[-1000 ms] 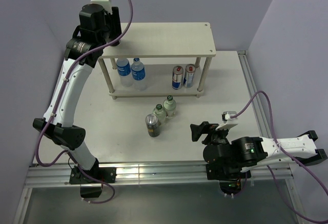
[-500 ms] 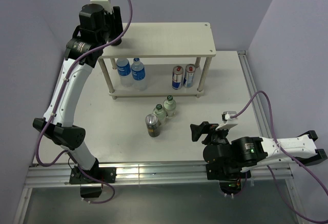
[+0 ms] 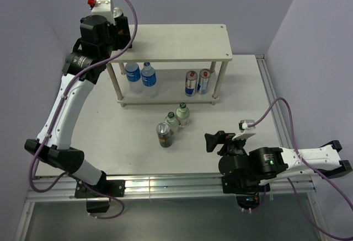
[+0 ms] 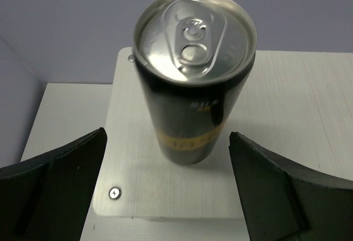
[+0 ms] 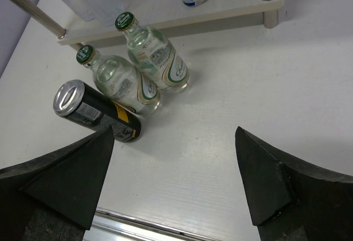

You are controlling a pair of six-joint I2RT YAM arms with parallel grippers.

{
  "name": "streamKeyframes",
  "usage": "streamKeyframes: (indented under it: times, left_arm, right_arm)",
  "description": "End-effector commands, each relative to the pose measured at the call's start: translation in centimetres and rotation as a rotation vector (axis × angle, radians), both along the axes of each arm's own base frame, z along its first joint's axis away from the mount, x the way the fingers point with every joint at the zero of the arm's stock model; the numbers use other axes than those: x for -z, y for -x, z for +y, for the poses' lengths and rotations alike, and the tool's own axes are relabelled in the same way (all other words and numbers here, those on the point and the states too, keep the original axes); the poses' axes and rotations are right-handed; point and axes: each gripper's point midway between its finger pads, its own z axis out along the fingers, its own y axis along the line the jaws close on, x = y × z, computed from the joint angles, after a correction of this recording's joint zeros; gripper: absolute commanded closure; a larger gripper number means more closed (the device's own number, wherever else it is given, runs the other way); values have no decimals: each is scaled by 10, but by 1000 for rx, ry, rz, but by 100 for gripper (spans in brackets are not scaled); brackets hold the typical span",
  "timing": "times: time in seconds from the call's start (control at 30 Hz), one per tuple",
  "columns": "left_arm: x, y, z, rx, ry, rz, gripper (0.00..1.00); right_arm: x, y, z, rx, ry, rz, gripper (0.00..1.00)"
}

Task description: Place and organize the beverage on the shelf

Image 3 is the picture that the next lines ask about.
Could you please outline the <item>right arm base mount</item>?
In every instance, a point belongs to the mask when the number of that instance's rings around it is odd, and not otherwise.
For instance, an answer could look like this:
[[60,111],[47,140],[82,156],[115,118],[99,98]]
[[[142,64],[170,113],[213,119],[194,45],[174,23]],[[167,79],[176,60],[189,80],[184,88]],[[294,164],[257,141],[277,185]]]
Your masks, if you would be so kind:
[[222,176],[222,190],[224,194],[234,194],[241,210],[249,212],[258,208],[264,201],[266,193],[270,192],[270,185],[258,185],[256,181],[236,179],[234,176]]

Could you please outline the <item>glass bottle green cap front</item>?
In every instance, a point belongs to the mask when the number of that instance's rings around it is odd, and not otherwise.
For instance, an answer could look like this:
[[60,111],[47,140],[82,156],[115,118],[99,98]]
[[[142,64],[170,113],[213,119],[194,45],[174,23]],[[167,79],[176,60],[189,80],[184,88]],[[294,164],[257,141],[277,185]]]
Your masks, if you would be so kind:
[[169,125],[171,134],[174,135],[179,131],[179,120],[176,115],[171,111],[165,117],[164,122]]

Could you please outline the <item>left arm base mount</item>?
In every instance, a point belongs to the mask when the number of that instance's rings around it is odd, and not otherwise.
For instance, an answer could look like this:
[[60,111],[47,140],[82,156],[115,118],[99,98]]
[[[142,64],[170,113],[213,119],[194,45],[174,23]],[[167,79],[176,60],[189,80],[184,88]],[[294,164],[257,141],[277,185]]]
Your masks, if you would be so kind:
[[[124,203],[119,199],[125,194],[125,180],[107,180],[103,187],[89,186],[79,181],[76,185],[74,198],[86,199],[86,211],[89,216],[97,219],[113,219],[122,215],[125,210]],[[108,211],[112,201],[121,205],[116,215],[103,216]]]

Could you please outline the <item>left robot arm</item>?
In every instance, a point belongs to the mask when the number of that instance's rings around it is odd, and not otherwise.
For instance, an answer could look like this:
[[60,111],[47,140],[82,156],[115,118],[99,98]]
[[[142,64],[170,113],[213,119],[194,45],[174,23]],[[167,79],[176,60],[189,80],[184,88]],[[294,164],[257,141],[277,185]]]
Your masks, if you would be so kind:
[[87,184],[94,196],[102,196],[108,189],[106,173],[86,161],[84,152],[71,146],[71,139],[83,104],[111,61],[111,53],[129,49],[131,34],[124,15],[114,17],[112,23],[102,15],[90,15],[80,23],[81,37],[66,57],[49,118],[37,138],[28,139],[24,148],[34,157],[29,170],[30,185],[35,164],[42,161]]

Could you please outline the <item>Pocari Sweat plastic bottle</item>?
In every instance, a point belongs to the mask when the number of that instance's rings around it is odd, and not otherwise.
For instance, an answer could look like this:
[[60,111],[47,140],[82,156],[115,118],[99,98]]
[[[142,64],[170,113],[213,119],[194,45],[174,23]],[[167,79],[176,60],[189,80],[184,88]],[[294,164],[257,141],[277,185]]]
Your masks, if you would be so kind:
[[140,67],[137,63],[128,62],[125,65],[126,77],[129,82],[130,91],[135,94],[143,90]]

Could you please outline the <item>glass bottle green cap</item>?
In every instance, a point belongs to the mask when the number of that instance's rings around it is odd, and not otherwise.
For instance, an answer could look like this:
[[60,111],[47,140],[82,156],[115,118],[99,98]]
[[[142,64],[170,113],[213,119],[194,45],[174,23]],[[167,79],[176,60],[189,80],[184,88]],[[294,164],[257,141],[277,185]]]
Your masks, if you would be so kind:
[[176,115],[171,111],[165,117],[164,122],[169,125],[171,134],[174,135],[179,131],[179,120]]
[[179,107],[175,111],[176,116],[179,120],[180,127],[186,127],[189,123],[190,110],[185,103],[180,103]]

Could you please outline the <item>black can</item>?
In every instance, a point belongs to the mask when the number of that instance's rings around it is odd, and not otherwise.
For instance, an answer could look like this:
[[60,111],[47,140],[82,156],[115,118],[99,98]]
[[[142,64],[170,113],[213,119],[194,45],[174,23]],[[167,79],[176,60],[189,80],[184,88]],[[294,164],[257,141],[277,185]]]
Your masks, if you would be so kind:
[[119,8],[119,7],[113,8],[113,18],[114,19],[119,18],[119,17],[123,17],[123,16],[124,16],[124,13],[121,8]]
[[167,123],[161,122],[156,127],[159,144],[164,147],[170,147],[172,145],[172,133]]

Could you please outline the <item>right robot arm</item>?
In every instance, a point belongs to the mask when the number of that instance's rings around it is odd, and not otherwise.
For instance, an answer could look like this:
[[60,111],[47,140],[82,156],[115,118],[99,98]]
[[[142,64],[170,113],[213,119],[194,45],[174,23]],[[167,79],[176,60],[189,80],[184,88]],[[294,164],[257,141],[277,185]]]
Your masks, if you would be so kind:
[[217,154],[221,157],[218,169],[225,194],[268,192],[271,182],[311,175],[316,171],[329,179],[352,171],[349,161],[338,155],[342,149],[338,140],[299,152],[283,147],[261,147],[246,152],[246,141],[255,133],[254,130],[241,130],[240,133],[218,131],[214,135],[205,134],[207,152],[213,152],[219,144],[222,146]]

